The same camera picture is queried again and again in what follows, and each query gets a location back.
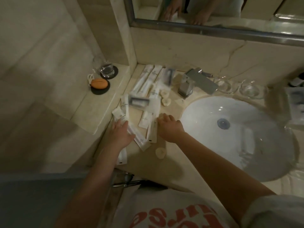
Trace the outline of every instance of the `chrome faucet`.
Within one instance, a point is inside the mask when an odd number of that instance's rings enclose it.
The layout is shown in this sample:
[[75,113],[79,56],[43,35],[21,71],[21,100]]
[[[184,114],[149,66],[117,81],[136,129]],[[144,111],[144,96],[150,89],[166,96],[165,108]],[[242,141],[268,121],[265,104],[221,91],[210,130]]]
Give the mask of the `chrome faucet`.
[[182,77],[178,93],[183,98],[187,98],[193,93],[193,88],[196,85],[207,94],[212,95],[218,89],[218,85],[209,80],[208,77],[213,77],[213,75],[203,72],[201,68],[188,70]]

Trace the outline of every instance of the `white sink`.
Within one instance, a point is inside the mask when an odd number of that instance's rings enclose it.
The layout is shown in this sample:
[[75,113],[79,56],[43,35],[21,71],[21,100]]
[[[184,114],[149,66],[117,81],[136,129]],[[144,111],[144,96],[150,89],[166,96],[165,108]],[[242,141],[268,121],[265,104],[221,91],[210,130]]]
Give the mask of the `white sink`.
[[292,168],[291,135],[249,103],[202,98],[191,103],[180,120],[192,137],[259,181],[278,179]]

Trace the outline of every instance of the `orange soap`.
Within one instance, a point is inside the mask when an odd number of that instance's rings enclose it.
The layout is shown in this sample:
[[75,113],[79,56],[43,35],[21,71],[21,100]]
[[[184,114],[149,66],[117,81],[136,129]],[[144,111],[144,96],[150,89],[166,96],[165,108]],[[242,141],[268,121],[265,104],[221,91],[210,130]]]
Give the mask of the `orange soap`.
[[107,82],[107,80],[105,80],[103,78],[97,78],[97,79],[92,80],[91,86],[95,89],[102,90],[108,86],[108,82]]

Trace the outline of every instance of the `mirror frame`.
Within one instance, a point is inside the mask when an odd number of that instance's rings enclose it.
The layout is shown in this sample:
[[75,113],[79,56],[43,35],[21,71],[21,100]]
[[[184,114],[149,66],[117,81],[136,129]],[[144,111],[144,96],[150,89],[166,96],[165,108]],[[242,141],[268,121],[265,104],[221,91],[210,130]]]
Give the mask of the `mirror frame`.
[[271,33],[254,30],[239,30],[212,26],[189,25],[175,22],[163,22],[147,19],[137,19],[134,15],[132,0],[124,0],[130,27],[155,29],[171,32],[200,34],[211,37],[238,39],[244,41],[266,42],[281,45],[304,47],[304,36]]

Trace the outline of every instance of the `hand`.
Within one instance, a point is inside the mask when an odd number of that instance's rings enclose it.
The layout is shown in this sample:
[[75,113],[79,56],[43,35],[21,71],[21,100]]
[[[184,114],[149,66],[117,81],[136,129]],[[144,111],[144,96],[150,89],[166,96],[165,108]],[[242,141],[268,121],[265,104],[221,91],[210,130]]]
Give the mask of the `hand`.
[[192,20],[191,24],[192,25],[204,25],[209,17],[210,17],[211,13],[209,13],[206,10],[201,10]]
[[121,120],[113,122],[112,128],[109,134],[108,143],[113,146],[118,146],[119,152],[127,147],[131,141],[135,138],[135,134],[129,134],[127,132],[128,121],[121,126]]
[[170,21],[172,19],[173,14],[178,11],[178,14],[181,13],[182,8],[182,0],[171,0],[169,6],[167,7],[164,13],[165,21]]
[[172,115],[163,114],[163,118],[158,117],[158,134],[167,142],[176,143],[180,134],[185,133],[180,120],[175,120]]

